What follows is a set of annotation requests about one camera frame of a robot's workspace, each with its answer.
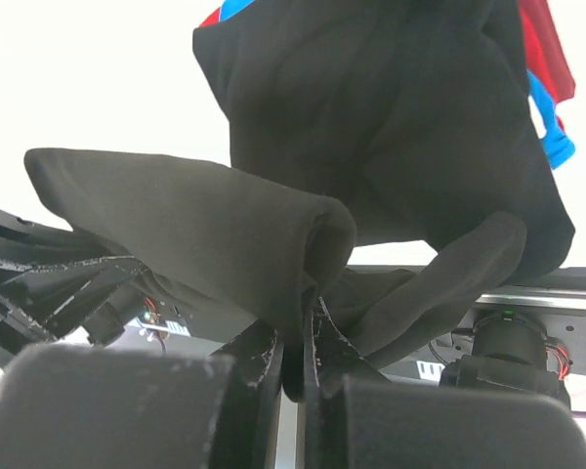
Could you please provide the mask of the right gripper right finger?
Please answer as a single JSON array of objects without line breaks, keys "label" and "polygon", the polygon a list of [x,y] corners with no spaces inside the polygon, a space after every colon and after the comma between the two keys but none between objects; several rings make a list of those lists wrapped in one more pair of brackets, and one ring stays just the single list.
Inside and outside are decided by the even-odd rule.
[{"label": "right gripper right finger", "polygon": [[392,382],[324,304],[304,338],[304,468],[586,468],[584,435],[554,400]]}]

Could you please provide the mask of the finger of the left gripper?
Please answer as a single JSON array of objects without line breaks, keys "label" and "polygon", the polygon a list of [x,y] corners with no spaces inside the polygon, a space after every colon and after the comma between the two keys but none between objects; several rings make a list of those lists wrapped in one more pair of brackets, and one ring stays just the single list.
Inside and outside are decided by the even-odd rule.
[{"label": "finger of the left gripper", "polygon": [[132,256],[55,264],[0,259],[0,342],[50,342],[79,327],[91,342],[110,342],[129,320],[111,299],[144,270]]},{"label": "finger of the left gripper", "polygon": [[0,267],[68,264],[106,255],[106,249],[85,235],[35,224],[0,210]]}]

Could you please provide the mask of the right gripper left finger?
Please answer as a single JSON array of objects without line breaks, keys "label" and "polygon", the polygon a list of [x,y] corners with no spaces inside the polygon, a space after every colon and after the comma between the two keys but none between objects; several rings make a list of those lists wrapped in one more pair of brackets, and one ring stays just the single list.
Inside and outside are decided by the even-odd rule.
[{"label": "right gripper left finger", "polygon": [[281,362],[263,322],[204,358],[30,346],[0,378],[0,468],[271,468]]}]

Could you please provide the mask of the black t shirt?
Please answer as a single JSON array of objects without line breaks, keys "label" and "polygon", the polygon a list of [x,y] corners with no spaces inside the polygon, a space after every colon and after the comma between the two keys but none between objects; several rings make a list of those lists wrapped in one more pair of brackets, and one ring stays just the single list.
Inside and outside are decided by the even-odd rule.
[{"label": "black t shirt", "polygon": [[[344,271],[356,224],[338,200],[205,160],[81,149],[31,149],[42,204],[76,231],[150,271],[147,286],[195,309],[264,320],[297,355],[304,319]],[[497,212],[366,311],[334,312],[369,357],[416,321],[444,334],[518,265],[524,223]]]},{"label": "black t shirt", "polygon": [[507,212],[510,279],[547,275],[575,234],[528,104],[514,1],[254,1],[197,28],[230,162],[341,200],[363,245],[435,250]]}]

